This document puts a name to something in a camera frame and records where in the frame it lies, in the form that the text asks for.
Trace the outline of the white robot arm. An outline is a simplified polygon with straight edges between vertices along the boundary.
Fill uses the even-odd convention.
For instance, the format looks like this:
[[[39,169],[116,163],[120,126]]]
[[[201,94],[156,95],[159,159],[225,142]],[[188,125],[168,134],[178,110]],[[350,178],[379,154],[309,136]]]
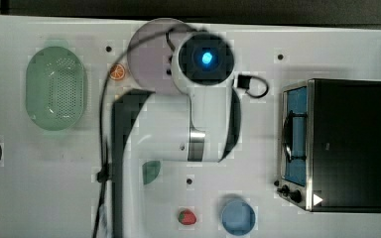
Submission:
[[[232,47],[217,34],[193,33],[174,50],[179,95],[131,89],[112,104],[113,238],[147,238],[139,205],[147,162],[220,162],[239,135]]]

